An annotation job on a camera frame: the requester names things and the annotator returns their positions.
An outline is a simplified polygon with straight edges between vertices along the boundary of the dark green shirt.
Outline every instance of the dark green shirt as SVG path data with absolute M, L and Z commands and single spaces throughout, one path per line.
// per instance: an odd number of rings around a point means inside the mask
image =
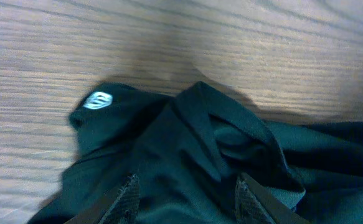
M 236 224 L 241 172 L 311 223 L 363 223 L 363 123 L 264 121 L 202 82 L 176 97 L 105 83 L 69 119 L 79 160 L 29 223 L 64 223 L 137 174 L 136 223 Z

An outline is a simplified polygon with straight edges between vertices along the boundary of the clothing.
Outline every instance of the clothing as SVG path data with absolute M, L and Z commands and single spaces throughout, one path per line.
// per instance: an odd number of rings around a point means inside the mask
M 106 192 L 121 192 L 133 175 L 135 223 L 235 224 L 241 173 L 311 223 L 363 223 L 361 122 L 264 121 L 203 82 L 176 97 L 104 83 L 69 120 L 79 160 L 63 172 L 58 197 L 30 224 L 65 223 Z M 253 185 L 245 188 L 254 192 Z M 262 203 L 249 209 L 278 223 Z

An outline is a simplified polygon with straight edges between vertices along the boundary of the wooden surface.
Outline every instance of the wooden surface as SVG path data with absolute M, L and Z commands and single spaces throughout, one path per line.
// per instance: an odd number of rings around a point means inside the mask
M 58 190 L 66 116 L 107 77 L 170 95 L 204 80 L 266 119 L 363 121 L 363 1 L 0 1 L 0 223 Z

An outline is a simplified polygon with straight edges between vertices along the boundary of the embroidered logo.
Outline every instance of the embroidered logo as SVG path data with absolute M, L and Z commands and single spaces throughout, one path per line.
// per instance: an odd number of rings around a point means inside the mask
M 84 107 L 97 110 L 112 104 L 112 95 L 104 92 L 94 92 L 84 103 Z

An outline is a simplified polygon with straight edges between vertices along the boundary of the wood grain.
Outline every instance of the wood grain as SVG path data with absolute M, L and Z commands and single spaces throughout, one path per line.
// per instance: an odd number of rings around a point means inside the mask
M 59 189 L 67 115 L 104 78 L 203 80 L 265 119 L 363 121 L 363 1 L 0 1 L 0 223 Z

